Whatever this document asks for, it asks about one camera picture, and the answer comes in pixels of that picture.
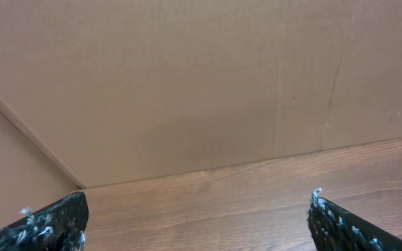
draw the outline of black fuzzy object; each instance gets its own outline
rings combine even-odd
[[[402,240],[333,202],[311,195],[308,227],[318,251],[402,251]]]
[[[0,251],[67,251],[84,246],[89,218],[83,192],[74,192],[0,229]]]

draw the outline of brown cardboard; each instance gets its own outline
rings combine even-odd
[[[0,113],[0,228],[77,187]]]
[[[402,137],[402,1],[360,1],[324,148]]]
[[[86,187],[399,137],[396,8],[0,0],[0,109]]]
[[[283,79],[278,84],[276,154],[319,151],[353,0],[290,0]]]
[[[274,155],[285,1],[0,1],[0,99],[85,186]]]

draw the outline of wood grain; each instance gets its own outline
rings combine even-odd
[[[402,139],[85,190],[85,250],[313,250],[308,198],[402,238]]]

